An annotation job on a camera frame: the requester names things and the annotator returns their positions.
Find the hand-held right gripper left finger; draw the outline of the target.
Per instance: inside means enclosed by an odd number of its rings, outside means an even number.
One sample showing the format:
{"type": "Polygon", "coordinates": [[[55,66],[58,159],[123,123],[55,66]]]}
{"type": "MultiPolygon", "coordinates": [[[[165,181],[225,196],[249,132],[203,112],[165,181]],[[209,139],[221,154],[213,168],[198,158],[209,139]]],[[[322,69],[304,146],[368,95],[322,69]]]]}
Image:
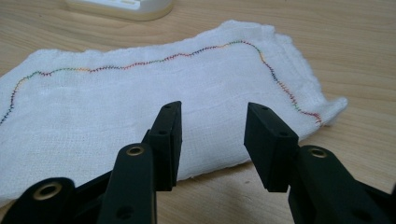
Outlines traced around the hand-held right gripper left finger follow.
{"type": "Polygon", "coordinates": [[[177,184],[177,174],[182,146],[181,102],[164,105],[143,143],[150,145],[154,159],[156,191],[171,191],[177,184]]]}

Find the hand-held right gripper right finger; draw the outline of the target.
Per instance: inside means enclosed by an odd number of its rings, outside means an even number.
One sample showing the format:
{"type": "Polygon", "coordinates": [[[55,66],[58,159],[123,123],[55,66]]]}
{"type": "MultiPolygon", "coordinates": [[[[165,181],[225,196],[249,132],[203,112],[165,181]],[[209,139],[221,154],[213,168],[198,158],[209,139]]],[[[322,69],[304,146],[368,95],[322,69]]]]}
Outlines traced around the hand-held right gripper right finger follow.
{"type": "Polygon", "coordinates": [[[264,187],[287,192],[299,137],[271,108],[247,104],[244,146],[264,187]]]}

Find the white plastic container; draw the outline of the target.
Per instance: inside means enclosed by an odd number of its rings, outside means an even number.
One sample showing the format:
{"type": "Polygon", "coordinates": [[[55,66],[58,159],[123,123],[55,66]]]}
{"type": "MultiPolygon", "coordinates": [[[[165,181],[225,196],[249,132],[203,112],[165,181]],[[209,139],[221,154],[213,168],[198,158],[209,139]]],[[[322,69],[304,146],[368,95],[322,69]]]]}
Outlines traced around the white plastic container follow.
{"type": "Polygon", "coordinates": [[[132,21],[153,21],[171,12],[174,0],[65,0],[76,10],[132,21]]]}

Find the white cloth with rainbow stitching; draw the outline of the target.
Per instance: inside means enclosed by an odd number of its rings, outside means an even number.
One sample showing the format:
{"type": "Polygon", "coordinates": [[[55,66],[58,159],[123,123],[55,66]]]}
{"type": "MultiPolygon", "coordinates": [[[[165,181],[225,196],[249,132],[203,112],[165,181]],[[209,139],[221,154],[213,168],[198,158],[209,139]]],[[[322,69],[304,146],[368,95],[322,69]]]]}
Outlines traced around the white cloth with rainbow stitching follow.
{"type": "Polygon", "coordinates": [[[272,108],[300,138],[347,107],[328,100],[291,39],[226,21],[179,42],[108,52],[41,49],[0,77],[0,206],[49,177],[107,172],[160,108],[182,104],[180,178],[248,160],[249,103],[272,108]]]}

